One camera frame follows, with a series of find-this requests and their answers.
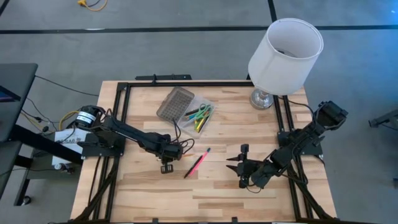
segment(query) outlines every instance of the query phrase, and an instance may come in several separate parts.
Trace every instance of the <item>silver lamp base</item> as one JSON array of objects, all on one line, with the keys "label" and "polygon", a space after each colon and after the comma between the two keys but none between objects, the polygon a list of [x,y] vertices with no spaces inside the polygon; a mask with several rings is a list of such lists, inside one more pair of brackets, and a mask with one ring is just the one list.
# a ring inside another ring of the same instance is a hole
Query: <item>silver lamp base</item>
[{"label": "silver lamp base", "polygon": [[272,94],[255,89],[250,96],[250,104],[257,110],[265,110],[274,103]]}]

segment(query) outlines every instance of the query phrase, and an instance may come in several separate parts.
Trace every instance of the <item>wooden table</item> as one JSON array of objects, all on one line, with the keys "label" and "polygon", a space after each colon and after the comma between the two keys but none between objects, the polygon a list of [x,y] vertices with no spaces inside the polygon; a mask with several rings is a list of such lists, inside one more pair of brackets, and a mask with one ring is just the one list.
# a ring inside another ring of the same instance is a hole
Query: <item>wooden table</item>
[{"label": "wooden table", "polygon": [[[113,107],[117,83],[103,82],[98,106],[105,109]],[[184,88],[216,104],[210,123],[200,139],[196,140],[193,149],[180,161],[172,163],[175,171],[171,174],[161,174],[161,164],[153,154],[127,141],[120,160],[111,221],[151,222],[152,218],[159,218],[160,222],[230,222],[231,217],[238,217],[240,222],[295,220],[287,178],[273,177],[265,189],[254,194],[240,189],[236,174],[225,167],[227,164],[237,164],[226,159],[237,156],[241,144],[250,144],[250,159],[263,160],[278,148],[276,133],[279,129],[275,108],[255,110],[249,103],[253,87]],[[174,127],[156,116],[161,102],[171,90],[172,87],[132,88],[127,124],[145,132],[169,133],[173,136]],[[289,99],[308,103],[304,89],[289,96]],[[302,128],[311,121],[306,107],[290,106],[296,128]],[[283,101],[280,107],[286,120]],[[181,139],[187,138],[189,136],[182,134]],[[211,152],[199,170],[193,177],[183,179],[194,161],[209,147]],[[302,156],[302,160],[309,179],[308,189],[325,211],[335,216],[323,164],[313,156]],[[96,161],[97,158],[84,161],[71,218],[78,216],[87,205]],[[305,217],[302,195],[297,191],[302,216]],[[102,200],[102,203],[100,218],[104,215],[106,200]]]}]

